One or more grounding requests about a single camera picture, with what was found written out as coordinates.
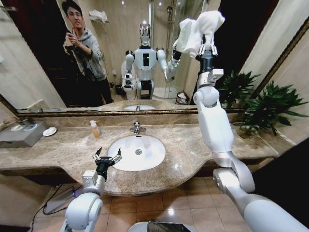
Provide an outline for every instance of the mirror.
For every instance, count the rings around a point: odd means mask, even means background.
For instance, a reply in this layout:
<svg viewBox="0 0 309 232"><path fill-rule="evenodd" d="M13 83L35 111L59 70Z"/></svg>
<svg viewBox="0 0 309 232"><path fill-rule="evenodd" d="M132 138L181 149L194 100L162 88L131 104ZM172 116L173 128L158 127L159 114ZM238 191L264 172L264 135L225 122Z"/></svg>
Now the mirror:
<svg viewBox="0 0 309 232"><path fill-rule="evenodd" d="M293 4L1 0L0 94L19 113L195 109L199 63L182 54L166 77L157 57L171 60L181 21L219 9L216 88L223 107L241 108L308 17Z"/></svg>

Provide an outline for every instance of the white sink basin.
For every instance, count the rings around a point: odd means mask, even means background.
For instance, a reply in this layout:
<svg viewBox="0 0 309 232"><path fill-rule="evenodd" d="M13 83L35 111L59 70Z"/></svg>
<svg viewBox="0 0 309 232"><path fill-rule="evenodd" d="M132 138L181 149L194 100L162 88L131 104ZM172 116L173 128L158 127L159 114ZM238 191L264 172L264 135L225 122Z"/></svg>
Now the white sink basin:
<svg viewBox="0 0 309 232"><path fill-rule="evenodd" d="M136 107L140 107L140 110L154 110L155 108L151 105L129 105L124 108L124 110L136 110Z"/></svg>
<svg viewBox="0 0 309 232"><path fill-rule="evenodd" d="M150 136L129 136L114 142L107 155L115 156L121 148L122 159L113 167L123 171L142 171L158 166L165 157L165 148Z"/></svg>

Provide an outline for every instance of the black cable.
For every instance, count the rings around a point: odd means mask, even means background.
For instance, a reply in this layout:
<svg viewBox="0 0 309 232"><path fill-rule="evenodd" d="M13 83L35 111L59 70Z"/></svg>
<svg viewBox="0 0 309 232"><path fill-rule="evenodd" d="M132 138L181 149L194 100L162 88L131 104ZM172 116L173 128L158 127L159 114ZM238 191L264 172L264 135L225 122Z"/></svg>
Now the black cable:
<svg viewBox="0 0 309 232"><path fill-rule="evenodd" d="M33 219L32 219L32 222L31 222L31 232L33 232L33 228L34 228L34 219L35 219L35 216L38 214L38 212L43 209L44 206L42 206L36 213L35 215L33 216Z"/></svg>
<svg viewBox="0 0 309 232"><path fill-rule="evenodd" d="M34 229L34 219L35 219L36 215L39 213L39 211L40 211L41 209L43 209L43 214L44 214L44 215L55 214L55 213L58 213L58 212L60 212L60 211L62 211L62 210L67 209L67 207L64 207L64 208L59 209L59 210L57 210L57 211L54 211L54 212L52 212L52 213L46 213L46 212L44 211L44 209L45 209L46 206L47 206L47 203L56 195L56 193L59 191L59 189L61 188L62 185L63 185L63 184L59 185L59 187L58 187L58 188L56 189L56 191L52 194L52 196L51 196L50 198L48 198L48 200L46 201L46 203L45 203L45 204L35 213L35 215L33 216L33 219L32 219L32 222L31 222L31 232L33 232L33 229ZM76 192L78 189L80 189L81 187L82 187L82 185L80 185L77 189L74 189L74 187L72 186L72 187L69 187L69 188L67 188L66 190L62 191L62 192L65 192L65 191L67 191L68 189L73 188L73 196L75 196L75 192Z"/></svg>

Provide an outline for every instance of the man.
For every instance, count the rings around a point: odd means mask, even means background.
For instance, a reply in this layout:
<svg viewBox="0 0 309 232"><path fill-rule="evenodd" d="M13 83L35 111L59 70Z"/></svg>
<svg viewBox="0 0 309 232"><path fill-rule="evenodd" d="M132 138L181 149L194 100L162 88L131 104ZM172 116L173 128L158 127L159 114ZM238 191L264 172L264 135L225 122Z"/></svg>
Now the man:
<svg viewBox="0 0 309 232"><path fill-rule="evenodd" d="M101 94L106 104L112 103L110 85L102 65L98 41L92 32L84 27L81 8L73 0L66 0L62 3L62 9L73 27L72 32L66 34L65 49L74 52L84 77L89 80L88 94L92 95L92 98L89 99L88 106L103 105Z"/></svg>

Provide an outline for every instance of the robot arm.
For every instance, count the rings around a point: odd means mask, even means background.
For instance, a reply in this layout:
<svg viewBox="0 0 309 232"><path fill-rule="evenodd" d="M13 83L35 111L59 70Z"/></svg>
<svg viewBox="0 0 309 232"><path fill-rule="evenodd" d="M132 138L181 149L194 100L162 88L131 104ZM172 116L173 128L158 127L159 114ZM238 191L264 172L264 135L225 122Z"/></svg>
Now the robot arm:
<svg viewBox="0 0 309 232"><path fill-rule="evenodd" d="M221 167L213 171L213 179L222 193L237 206L253 232L308 232L309 230L273 201L254 191L254 181L248 167L232 153L233 132L227 114L221 108L219 92L213 87L223 70L212 68L215 48L203 44L196 59L200 62L194 102L204 143L212 151L214 161Z"/></svg>
<svg viewBox="0 0 309 232"><path fill-rule="evenodd" d="M158 50L156 55L158 58L158 62L164 73L165 81L171 82L172 80L175 79L174 76L176 74L176 70L182 54L176 50L173 50L173 55L171 56L170 61L168 63L166 62L165 52L162 49Z"/></svg>
<svg viewBox="0 0 309 232"><path fill-rule="evenodd" d="M85 171L83 175L83 194L75 198L68 206L65 221L60 232L84 230L92 232L100 215L103 202L100 196L104 192L107 169L121 160L121 151L115 157L99 157L102 147L93 155L97 169Z"/></svg>
<svg viewBox="0 0 309 232"><path fill-rule="evenodd" d="M133 62L134 62L133 52L127 51L126 52L126 70L128 73L131 73Z"/></svg>

